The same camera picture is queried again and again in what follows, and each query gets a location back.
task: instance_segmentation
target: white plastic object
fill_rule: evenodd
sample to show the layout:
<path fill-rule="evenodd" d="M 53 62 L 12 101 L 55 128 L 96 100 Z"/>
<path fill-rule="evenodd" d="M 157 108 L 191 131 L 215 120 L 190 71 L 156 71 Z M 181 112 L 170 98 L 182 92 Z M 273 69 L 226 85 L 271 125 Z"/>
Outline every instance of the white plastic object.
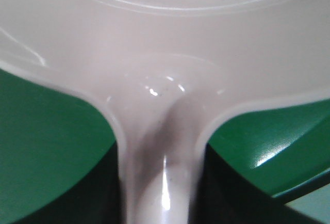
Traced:
<path fill-rule="evenodd" d="M 0 67 L 103 113 L 125 223 L 184 224 L 216 128 L 330 97 L 329 3 L 0 0 Z"/>

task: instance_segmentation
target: glossy green surface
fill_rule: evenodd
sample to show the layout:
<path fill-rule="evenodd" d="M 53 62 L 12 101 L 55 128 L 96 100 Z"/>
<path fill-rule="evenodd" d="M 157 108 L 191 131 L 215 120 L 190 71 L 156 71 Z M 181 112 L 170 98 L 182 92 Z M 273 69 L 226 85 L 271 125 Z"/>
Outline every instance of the glossy green surface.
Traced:
<path fill-rule="evenodd" d="M 113 142 L 91 105 L 0 71 L 0 223 L 62 195 Z"/>
<path fill-rule="evenodd" d="M 210 144 L 250 182 L 280 194 L 330 167 L 330 100 L 233 118 Z"/>
<path fill-rule="evenodd" d="M 330 167 L 330 101 L 236 117 L 210 144 L 274 195 Z M 114 135 L 91 105 L 0 70 L 0 223 L 44 207 L 103 157 Z"/>

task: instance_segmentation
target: white plastic surface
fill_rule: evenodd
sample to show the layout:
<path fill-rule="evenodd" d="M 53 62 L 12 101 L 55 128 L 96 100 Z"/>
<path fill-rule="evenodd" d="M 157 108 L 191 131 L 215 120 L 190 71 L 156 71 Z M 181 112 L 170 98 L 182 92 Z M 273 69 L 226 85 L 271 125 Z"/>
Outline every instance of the white plastic surface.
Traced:
<path fill-rule="evenodd" d="M 184 224 L 217 127 L 330 98 L 329 3 L 0 0 L 0 67 L 103 113 L 125 223 Z"/>

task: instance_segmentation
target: green plastic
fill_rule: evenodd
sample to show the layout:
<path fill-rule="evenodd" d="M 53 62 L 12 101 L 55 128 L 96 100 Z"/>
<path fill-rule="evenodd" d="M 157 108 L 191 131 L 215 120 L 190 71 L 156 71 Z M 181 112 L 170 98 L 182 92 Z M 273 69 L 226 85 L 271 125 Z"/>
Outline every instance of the green plastic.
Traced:
<path fill-rule="evenodd" d="M 258 188 L 280 196 L 330 167 L 330 100 L 235 117 L 210 144 Z"/>
<path fill-rule="evenodd" d="M 250 182 L 278 195 L 330 167 L 329 131 L 330 100 L 233 118 L 210 144 Z M 0 70 L 0 223 L 63 195 L 113 143 L 90 104 Z"/>
<path fill-rule="evenodd" d="M 0 71 L 0 223 L 65 193 L 114 141 L 91 105 Z"/>

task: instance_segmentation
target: green surface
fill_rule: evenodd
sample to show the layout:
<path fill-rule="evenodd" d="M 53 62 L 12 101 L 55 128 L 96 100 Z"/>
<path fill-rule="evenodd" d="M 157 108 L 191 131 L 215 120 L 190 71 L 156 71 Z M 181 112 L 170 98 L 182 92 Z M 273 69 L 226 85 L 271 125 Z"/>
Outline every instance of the green surface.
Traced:
<path fill-rule="evenodd" d="M 330 100 L 235 117 L 210 144 L 268 194 L 280 194 L 330 167 Z"/>
<path fill-rule="evenodd" d="M 231 119 L 210 140 L 240 174 L 274 195 L 330 167 L 330 101 Z M 0 223 L 44 207 L 114 143 L 91 105 L 0 70 Z"/>
<path fill-rule="evenodd" d="M 62 195 L 113 142 L 91 105 L 0 71 L 0 223 Z"/>

